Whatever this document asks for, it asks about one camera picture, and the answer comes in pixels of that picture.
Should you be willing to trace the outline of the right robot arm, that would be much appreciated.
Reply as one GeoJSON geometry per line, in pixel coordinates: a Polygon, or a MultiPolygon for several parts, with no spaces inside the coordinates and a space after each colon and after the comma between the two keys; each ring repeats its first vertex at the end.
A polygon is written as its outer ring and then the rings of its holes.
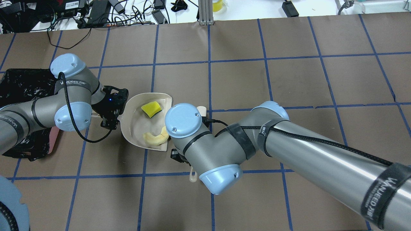
{"type": "Polygon", "coordinates": [[[260,150],[379,229],[410,230],[410,166],[296,125],[274,101],[253,108],[216,136],[204,125],[199,110],[188,103],[172,106],[165,115],[165,126],[179,161],[191,164],[213,194],[232,187],[242,177],[240,165],[260,150]]]}

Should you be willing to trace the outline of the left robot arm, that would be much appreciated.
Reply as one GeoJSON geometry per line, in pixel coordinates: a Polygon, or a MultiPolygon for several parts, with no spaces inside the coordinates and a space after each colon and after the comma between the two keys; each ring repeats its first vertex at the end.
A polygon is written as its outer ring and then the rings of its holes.
{"type": "Polygon", "coordinates": [[[102,85],[75,54],[58,56],[50,71],[57,80],[53,95],[1,108],[1,154],[32,133],[51,127],[75,131],[88,143],[101,142],[117,129],[128,89],[102,85]],[[81,133],[90,126],[93,112],[100,115],[101,127],[108,130],[97,140],[89,140],[81,133]]]}

